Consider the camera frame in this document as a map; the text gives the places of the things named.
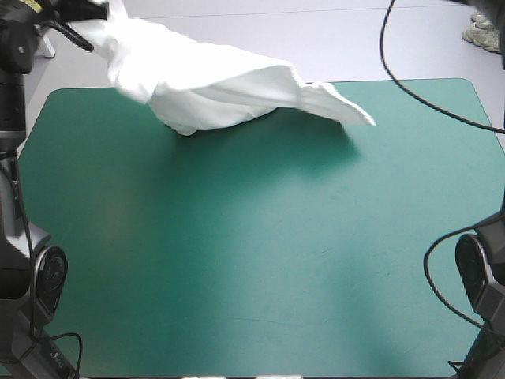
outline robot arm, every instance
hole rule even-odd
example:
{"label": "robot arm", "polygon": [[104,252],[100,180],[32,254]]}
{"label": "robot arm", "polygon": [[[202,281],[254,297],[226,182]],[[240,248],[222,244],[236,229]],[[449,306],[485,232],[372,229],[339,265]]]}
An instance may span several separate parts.
{"label": "robot arm", "polygon": [[43,331],[56,312],[67,260],[50,235],[26,220],[16,149],[26,138],[23,74],[49,28],[87,51],[67,23],[106,19],[87,0],[0,2],[0,364],[15,378],[74,379],[76,370]]}

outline floor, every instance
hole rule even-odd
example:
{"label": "floor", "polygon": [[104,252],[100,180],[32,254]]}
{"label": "floor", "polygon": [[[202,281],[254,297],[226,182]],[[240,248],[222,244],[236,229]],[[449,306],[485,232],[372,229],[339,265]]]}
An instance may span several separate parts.
{"label": "floor", "polygon": [[[306,81],[387,79],[378,40],[388,3],[125,0],[131,17],[159,22],[200,41],[290,60]],[[505,71],[498,54],[462,41],[471,13],[467,6],[441,0],[398,1],[386,37],[387,60],[402,79],[463,77],[471,81],[492,124],[502,127]],[[38,57],[26,80],[29,129],[55,89],[109,86],[101,58],[80,51],[55,32],[50,39],[56,58]],[[505,138],[500,141],[505,148]]]}

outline green table mat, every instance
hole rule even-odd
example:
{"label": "green table mat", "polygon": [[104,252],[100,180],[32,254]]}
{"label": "green table mat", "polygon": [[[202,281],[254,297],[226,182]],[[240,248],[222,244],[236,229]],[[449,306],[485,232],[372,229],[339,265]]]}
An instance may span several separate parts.
{"label": "green table mat", "polygon": [[[407,83],[488,122],[467,81]],[[422,257],[499,209],[503,152],[391,82],[337,88],[377,127],[282,109],[180,137],[113,89],[51,94],[21,170],[30,219],[69,256],[50,331],[82,333],[83,374],[451,374],[477,330]],[[433,275],[471,313],[455,242]]]}

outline crumpled fabric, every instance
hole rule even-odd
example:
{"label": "crumpled fabric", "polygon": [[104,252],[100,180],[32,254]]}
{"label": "crumpled fabric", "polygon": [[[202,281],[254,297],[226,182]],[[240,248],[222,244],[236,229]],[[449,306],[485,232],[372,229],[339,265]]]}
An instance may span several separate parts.
{"label": "crumpled fabric", "polygon": [[235,126],[278,107],[344,125],[375,125],[333,85],[306,84],[287,61],[199,43],[164,25],[129,18],[122,0],[108,3],[107,21],[72,27],[107,60],[113,87],[148,104],[159,120],[182,135]]}

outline beige shoe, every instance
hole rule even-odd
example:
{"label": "beige shoe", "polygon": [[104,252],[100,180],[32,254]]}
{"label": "beige shoe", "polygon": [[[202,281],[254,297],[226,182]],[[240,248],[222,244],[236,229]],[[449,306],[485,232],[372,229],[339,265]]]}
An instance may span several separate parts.
{"label": "beige shoe", "polygon": [[471,42],[476,46],[484,48],[492,53],[499,53],[498,29],[482,29],[477,27],[477,23],[471,24],[463,32],[462,38],[466,42]]}
{"label": "beige shoe", "polygon": [[484,14],[479,11],[472,13],[472,21],[479,29],[492,29],[494,28],[492,22],[486,18]]}

